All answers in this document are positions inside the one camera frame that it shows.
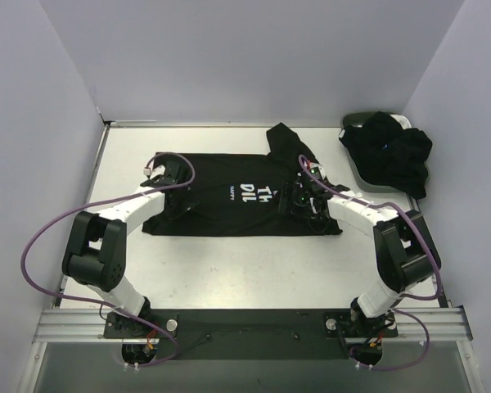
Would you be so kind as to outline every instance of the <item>black mounting plate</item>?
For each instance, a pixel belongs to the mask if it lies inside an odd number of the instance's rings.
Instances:
[[[107,318],[107,339],[145,338],[150,331],[147,327],[140,332],[117,330],[113,314]],[[153,309],[150,320],[161,328],[170,319],[178,322],[174,333],[180,360],[345,359],[338,334],[326,328],[326,321],[348,321],[349,316],[349,309]],[[396,329],[386,329],[385,337],[397,335]],[[160,357],[173,352],[167,339],[158,346]]]

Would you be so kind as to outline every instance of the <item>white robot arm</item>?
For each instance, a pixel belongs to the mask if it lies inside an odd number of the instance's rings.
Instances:
[[[364,199],[360,192],[330,184],[319,164],[308,163],[308,166],[307,174],[306,171],[301,172],[295,182],[284,186],[282,198],[285,200],[281,202],[284,211],[281,213],[299,217],[307,214],[308,220],[322,222],[336,219],[356,228],[375,242],[379,277],[351,304],[354,319],[362,325],[374,324],[402,300],[405,292],[431,277],[432,265],[412,230],[396,210],[372,207],[372,203]],[[341,196],[319,187],[316,181]],[[417,227],[440,267],[438,252],[422,214],[410,210],[406,215]]]
[[[127,236],[144,221],[164,211],[166,195],[163,192],[146,195],[145,192],[180,183],[179,176],[180,165],[168,162],[165,167],[160,166],[149,173],[151,179],[133,193],[141,196],[96,214],[78,213],[65,249],[63,273],[115,305],[115,311],[123,309],[139,315],[146,299],[124,275]]]

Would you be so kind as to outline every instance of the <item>gray tray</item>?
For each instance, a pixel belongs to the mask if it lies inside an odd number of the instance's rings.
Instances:
[[[353,125],[354,127],[362,127],[362,125],[366,122],[367,119],[369,119],[371,116],[373,116],[376,112],[357,112],[357,113],[350,113],[348,115],[345,115],[342,120],[340,121],[340,125],[342,127],[342,130],[345,129],[348,125]],[[391,112],[385,112],[388,115],[392,115],[404,128],[410,128],[411,123],[409,123],[409,120],[402,115],[396,115]],[[366,192],[376,192],[376,193],[391,193],[391,192],[399,192],[394,187],[391,186],[381,186],[378,184],[371,184],[366,182],[361,176],[360,173],[358,172],[357,166],[354,163],[353,159],[351,158],[351,155],[349,154],[349,151],[345,149],[345,152],[347,154],[349,166],[351,167],[351,170],[353,171],[354,175],[354,180],[357,182],[357,185],[360,187],[362,191]],[[427,179],[426,183],[429,180],[429,168],[427,168],[426,163],[424,163],[427,169]]]

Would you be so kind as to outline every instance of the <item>shirt sleeve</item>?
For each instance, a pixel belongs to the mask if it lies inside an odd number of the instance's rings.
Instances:
[[[311,162],[317,162],[317,157],[313,152],[300,141],[299,136],[289,129],[285,124],[280,123],[266,132],[269,148],[271,152],[268,159],[279,165],[286,167],[291,173],[301,171],[298,156],[303,154]]]

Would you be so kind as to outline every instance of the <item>screw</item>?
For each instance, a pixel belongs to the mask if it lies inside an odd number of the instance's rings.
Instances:
[[[175,330],[177,330],[177,327],[178,327],[178,322],[175,321],[174,319],[170,319],[165,324],[165,328],[170,332],[174,332]]]
[[[326,321],[327,330],[336,330],[336,321],[333,318],[329,318]]]

